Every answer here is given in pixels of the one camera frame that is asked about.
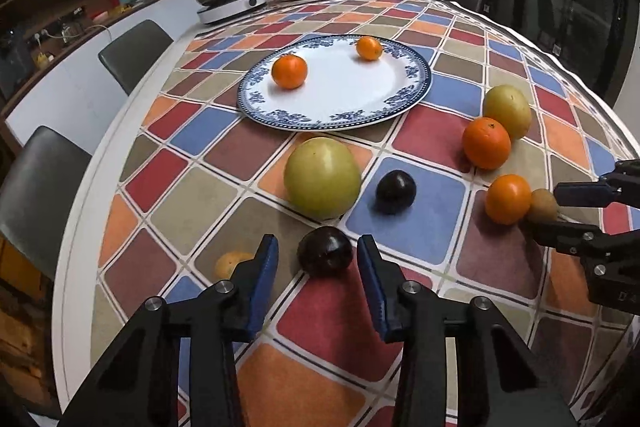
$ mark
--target colorful tiled tablecloth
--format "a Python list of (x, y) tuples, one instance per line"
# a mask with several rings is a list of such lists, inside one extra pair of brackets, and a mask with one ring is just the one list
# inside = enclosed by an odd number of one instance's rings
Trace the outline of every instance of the colorful tiled tablecloth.
[[(387, 426), (401, 345), (372, 329), (352, 263), (340, 279), (309, 280), (296, 263), (300, 238), (319, 225), (291, 208), (282, 174), (309, 134), (260, 126), (236, 109), (238, 80), (258, 60), (321, 34), (368, 34), (404, 42), (433, 69), (433, 87), (403, 116), (335, 134), (364, 179), (356, 205), (332, 222), (353, 240), (373, 233), (405, 275), (439, 295), (489, 295), (542, 363), (574, 411), (593, 400), (636, 339), (631, 316), (587, 299), (578, 261), (500, 227), (483, 212), (498, 175), (532, 188), (594, 180), (635, 156), (623, 134), (569, 74), (488, 20), (434, 0), (325, 0), (260, 14), (199, 35), (176, 64), (130, 150), (113, 198), (95, 286), (92, 362), (148, 296), (173, 302), (214, 283), (227, 251), (254, 252), (264, 233), (280, 242), (271, 310), (261, 336), (236, 352), (252, 427)], [(493, 86), (529, 100), (533, 125), (499, 170), (474, 169), (461, 151), (467, 123)], [(409, 172), (409, 211), (370, 210), (377, 181)], [(606, 232), (640, 227), (621, 204), (563, 209)], [(454, 344), (447, 352), (454, 354)], [(188, 420), (189, 342), (180, 354), (180, 424)], [(456, 422), (449, 364), (448, 415)]]

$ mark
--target plate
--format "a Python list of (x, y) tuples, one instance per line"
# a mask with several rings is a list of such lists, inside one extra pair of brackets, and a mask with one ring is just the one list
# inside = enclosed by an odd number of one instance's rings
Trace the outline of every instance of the plate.
[[(382, 57), (362, 60), (355, 49), (361, 36), (310, 38), (265, 57), (240, 81), (238, 107), (252, 120), (292, 131), (354, 129), (414, 107), (431, 87), (429, 65), (410, 47), (382, 38)], [(282, 89), (271, 77), (273, 63), (288, 54), (308, 66), (298, 89)]]

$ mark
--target table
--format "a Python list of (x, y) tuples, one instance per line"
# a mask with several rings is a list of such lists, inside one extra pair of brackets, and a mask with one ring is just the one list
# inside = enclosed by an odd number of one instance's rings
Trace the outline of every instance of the table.
[[(261, 336), (236, 351), (242, 400), (254, 427), (388, 425), (401, 346), (370, 325), (353, 263), (344, 277), (308, 280), (300, 238), (319, 225), (286, 201), (282, 173), (309, 134), (259, 126), (236, 109), (236, 85), (261, 58), (309, 34), (370, 34), (412, 46), (433, 87), (408, 113), (334, 134), (363, 175), (356, 205), (329, 224), (355, 240), (374, 234), (405, 275), (446, 298), (489, 295), (529, 344), (577, 416), (598, 396), (640, 330), (637, 317), (590, 303), (576, 259), (490, 223), (484, 193), (498, 175), (532, 188), (596, 179), (640, 146), (580, 79), (508, 28), (439, 0), (311, 0), (227, 27), (194, 28), (132, 93), (82, 181), (56, 275), (52, 337), (62, 407), (124, 321), (151, 295), (196, 296), (214, 283), (215, 260), (280, 242), (271, 310)], [(465, 125), (484, 93), (512, 84), (533, 124), (507, 163), (476, 171), (464, 159)], [(402, 168), (418, 195), (402, 218), (368, 210), (376, 182)], [(563, 209), (615, 233), (640, 227), (620, 204)], [(188, 419), (188, 343), (179, 376), (180, 425)], [(447, 344), (447, 354), (454, 344)], [(447, 413), (456, 417), (449, 369)]]

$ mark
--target screw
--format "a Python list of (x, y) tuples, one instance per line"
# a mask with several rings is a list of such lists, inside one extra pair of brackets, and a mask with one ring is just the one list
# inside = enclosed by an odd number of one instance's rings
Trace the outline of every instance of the screw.
[(145, 308), (150, 312), (154, 312), (162, 306), (162, 299), (159, 297), (149, 297), (145, 301)]
[(492, 302), (484, 296), (479, 296), (474, 299), (474, 305), (481, 310), (488, 310), (491, 307)]
[(420, 283), (415, 281), (404, 281), (402, 289), (407, 293), (418, 293), (420, 291)]
[(234, 288), (234, 284), (230, 280), (225, 279), (216, 282), (215, 288), (218, 293), (229, 293)]

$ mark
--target small orange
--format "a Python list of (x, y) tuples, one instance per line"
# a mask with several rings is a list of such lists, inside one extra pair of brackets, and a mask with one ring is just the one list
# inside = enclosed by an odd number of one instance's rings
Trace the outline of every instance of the small orange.
[(283, 55), (271, 67), (273, 81), (282, 89), (296, 89), (302, 86), (307, 73), (305, 59), (297, 55)]
[(476, 167), (493, 170), (507, 161), (511, 139), (507, 130), (492, 118), (476, 118), (462, 134), (462, 149)]
[(378, 60), (382, 55), (382, 44), (373, 37), (360, 37), (356, 42), (356, 51), (365, 60)]
[(512, 225), (522, 219), (531, 206), (531, 187), (517, 174), (499, 176), (484, 199), (487, 215), (500, 225)]

